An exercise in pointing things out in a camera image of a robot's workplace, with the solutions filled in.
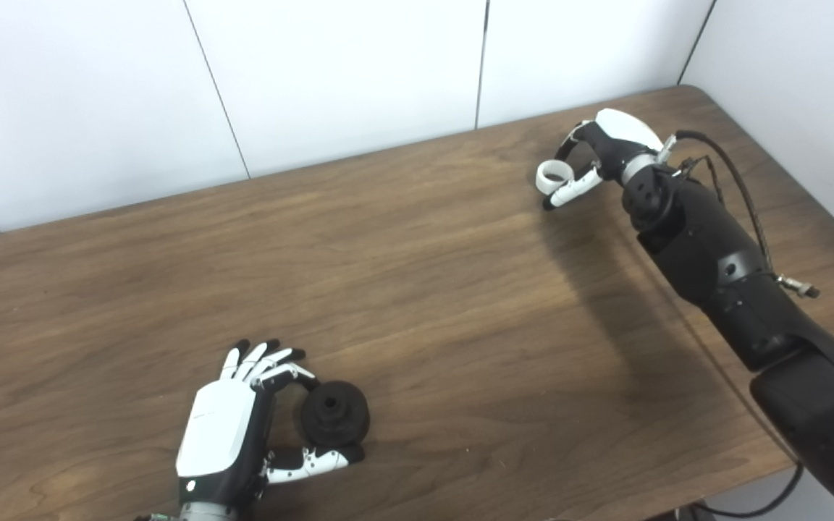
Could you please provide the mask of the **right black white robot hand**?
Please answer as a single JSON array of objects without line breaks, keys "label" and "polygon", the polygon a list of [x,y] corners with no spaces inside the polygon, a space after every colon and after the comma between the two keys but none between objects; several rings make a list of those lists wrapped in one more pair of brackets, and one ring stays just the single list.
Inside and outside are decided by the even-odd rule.
[{"label": "right black white robot hand", "polygon": [[[577,145],[586,144],[595,158],[583,174],[568,159]],[[661,164],[665,146],[640,119],[616,109],[599,110],[595,118],[570,130],[549,161],[536,170],[536,188],[544,195],[542,207],[552,211],[582,197],[602,182],[626,185],[636,172]]]}]

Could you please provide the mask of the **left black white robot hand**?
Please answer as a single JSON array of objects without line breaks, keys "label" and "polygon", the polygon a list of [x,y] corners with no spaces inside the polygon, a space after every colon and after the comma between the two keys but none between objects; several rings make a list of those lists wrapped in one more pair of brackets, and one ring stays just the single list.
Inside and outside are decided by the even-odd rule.
[{"label": "left black white robot hand", "polygon": [[[271,485],[364,459],[366,396],[347,381],[322,383],[301,366],[305,356],[277,339],[256,346],[241,339],[219,376],[198,390],[175,462],[183,519],[235,520]],[[306,392],[298,413],[305,444],[278,449],[269,445],[276,397],[292,384]]]}]

